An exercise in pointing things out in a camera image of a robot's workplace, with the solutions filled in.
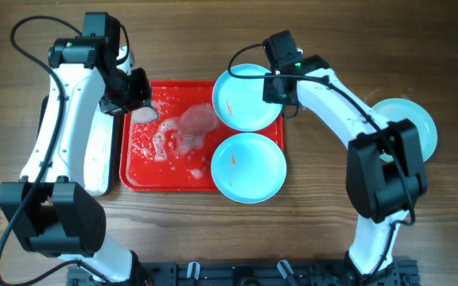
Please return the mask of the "pink green sponge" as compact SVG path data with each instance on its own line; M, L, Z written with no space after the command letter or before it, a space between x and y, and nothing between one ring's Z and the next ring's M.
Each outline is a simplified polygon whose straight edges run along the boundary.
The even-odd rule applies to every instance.
M157 110L149 106L134 110L131 115L131 121L134 124L148 124L158 120L158 118Z

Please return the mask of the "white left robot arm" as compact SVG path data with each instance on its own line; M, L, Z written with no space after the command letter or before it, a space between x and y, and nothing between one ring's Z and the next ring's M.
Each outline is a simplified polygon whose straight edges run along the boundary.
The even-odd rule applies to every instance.
M124 26L106 12L88 12L73 38L60 38L42 63L51 79L37 140L16 182L0 186L7 219L2 235L23 250L74 265L103 285L149 285L135 252L107 234L103 207L86 190L85 155L96 113L144 109L151 120L152 87L130 57Z

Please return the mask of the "light blue plate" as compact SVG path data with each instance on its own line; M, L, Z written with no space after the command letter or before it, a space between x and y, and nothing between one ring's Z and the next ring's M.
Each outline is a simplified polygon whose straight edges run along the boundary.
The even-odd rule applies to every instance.
M437 127L422 106L409 99L392 98L376 103L372 109L394 122L409 119L417 127L423 161L434 154L438 143Z
M258 133L238 133L223 141L211 161L218 190L238 203L260 203L273 197L287 174L278 145Z
M218 118L232 129L254 132L272 124L281 105L262 99L264 79L239 79L225 71L215 82L212 105Z

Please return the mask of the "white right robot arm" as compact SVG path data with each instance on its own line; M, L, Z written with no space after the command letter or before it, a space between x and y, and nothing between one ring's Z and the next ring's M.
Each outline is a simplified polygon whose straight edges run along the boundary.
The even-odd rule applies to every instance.
M390 272L398 229L414 224L415 204L427 191L417 127L372 110L321 57L303 56L290 31L262 47L271 69L264 101L311 110L347 148L346 191L359 215L348 260L360 284L372 283Z

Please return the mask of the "red plastic tray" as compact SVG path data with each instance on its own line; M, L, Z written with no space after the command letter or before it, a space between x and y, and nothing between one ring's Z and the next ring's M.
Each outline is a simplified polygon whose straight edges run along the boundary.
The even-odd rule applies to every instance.
M212 103L213 80L153 80L152 105L159 119L138 124L128 114L124 119L119 175L122 183L133 191L205 191L217 192L210 171L216 148L238 132L222 122L204 137L204 147L184 155L176 155L177 136L173 130L165 133L165 143L159 147L165 160L157 160L153 136L167 119L179 118L188 108Z

